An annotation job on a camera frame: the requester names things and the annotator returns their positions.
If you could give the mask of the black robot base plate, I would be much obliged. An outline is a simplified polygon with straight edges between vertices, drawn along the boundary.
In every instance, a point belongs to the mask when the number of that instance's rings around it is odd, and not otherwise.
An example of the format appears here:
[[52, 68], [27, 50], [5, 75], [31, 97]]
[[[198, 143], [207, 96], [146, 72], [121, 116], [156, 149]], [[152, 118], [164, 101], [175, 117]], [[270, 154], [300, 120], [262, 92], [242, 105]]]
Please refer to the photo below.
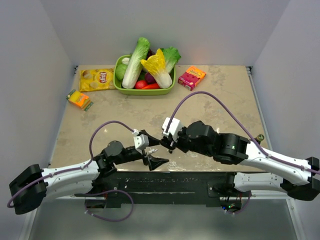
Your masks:
[[130, 203], [220, 207], [221, 199], [250, 195], [234, 188], [234, 178], [235, 172], [117, 171], [93, 180], [89, 194], [108, 191], [108, 208]]

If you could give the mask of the black earbud charging case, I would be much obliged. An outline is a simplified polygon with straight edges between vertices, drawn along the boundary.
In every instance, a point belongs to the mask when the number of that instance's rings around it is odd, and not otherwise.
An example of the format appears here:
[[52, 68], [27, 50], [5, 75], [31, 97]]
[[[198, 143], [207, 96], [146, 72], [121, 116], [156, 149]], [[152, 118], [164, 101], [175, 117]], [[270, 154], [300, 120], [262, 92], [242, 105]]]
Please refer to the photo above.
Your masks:
[[173, 147], [171, 146], [171, 143], [172, 143], [171, 140], [168, 140], [167, 138], [162, 138], [159, 143], [161, 146], [165, 147], [166, 149], [173, 150]]

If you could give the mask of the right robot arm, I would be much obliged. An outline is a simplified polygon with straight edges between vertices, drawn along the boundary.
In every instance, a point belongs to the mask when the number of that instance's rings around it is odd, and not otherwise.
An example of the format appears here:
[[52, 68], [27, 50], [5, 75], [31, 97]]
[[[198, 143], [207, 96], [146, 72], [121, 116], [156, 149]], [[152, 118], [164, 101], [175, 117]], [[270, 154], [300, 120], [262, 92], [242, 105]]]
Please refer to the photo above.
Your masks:
[[161, 145], [169, 150], [195, 152], [212, 157], [224, 165], [242, 165], [260, 169], [260, 173], [235, 173], [223, 183], [223, 192], [230, 197], [238, 192], [277, 191], [289, 197], [312, 201], [320, 193], [315, 178], [320, 162], [317, 158], [292, 158], [261, 147], [233, 133], [218, 133], [202, 121], [188, 127], [180, 120], [166, 118], [162, 124]]

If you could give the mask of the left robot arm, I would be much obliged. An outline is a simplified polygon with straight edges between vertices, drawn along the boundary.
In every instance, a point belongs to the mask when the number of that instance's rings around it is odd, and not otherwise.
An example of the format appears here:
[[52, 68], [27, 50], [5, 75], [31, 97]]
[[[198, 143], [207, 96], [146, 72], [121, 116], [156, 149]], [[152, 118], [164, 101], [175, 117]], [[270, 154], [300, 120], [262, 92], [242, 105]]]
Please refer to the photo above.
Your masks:
[[133, 146], [124, 147], [120, 141], [113, 140], [100, 154], [74, 165], [58, 168], [30, 165], [9, 184], [11, 198], [7, 207], [23, 215], [38, 208], [43, 200], [77, 194], [99, 196], [105, 190], [99, 180], [115, 173], [117, 165], [141, 160], [153, 171], [169, 162], [146, 151], [147, 147], [160, 144], [146, 131], [134, 130], [133, 142]]

